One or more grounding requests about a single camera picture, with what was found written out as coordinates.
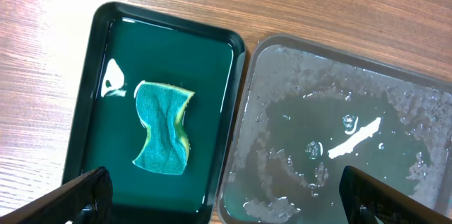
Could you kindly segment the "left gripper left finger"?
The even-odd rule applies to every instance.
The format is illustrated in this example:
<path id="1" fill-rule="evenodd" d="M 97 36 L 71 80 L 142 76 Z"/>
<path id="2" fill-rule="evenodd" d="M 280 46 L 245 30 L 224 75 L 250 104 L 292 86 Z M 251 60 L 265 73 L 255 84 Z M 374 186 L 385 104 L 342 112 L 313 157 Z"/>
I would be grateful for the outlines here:
<path id="1" fill-rule="evenodd" d="M 3 224 L 107 223 L 112 209 L 112 180 L 98 167 L 1 217 Z"/>

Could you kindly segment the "green yellow sponge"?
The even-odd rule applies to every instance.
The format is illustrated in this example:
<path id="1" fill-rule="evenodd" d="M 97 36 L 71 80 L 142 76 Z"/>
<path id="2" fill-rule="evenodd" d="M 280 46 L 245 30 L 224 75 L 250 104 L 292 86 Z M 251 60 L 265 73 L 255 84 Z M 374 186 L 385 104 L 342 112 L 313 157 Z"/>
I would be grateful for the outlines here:
<path id="1" fill-rule="evenodd" d="M 189 159 L 184 130 L 186 107 L 195 92 L 164 83 L 142 81 L 134 92 L 138 118 L 146 130 L 145 143 L 133 164 L 149 172 L 181 175 Z"/>

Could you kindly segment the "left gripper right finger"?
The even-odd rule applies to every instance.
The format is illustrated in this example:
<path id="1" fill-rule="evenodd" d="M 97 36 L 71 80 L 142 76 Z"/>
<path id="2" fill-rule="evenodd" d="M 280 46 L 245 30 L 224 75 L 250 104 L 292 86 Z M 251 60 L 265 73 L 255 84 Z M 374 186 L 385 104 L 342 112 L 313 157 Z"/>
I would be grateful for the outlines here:
<path id="1" fill-rule="evenodd" d="M 346 166 L 339 194 L 349 224 L 451 224 L 427 208 L 353 166 Z"/>

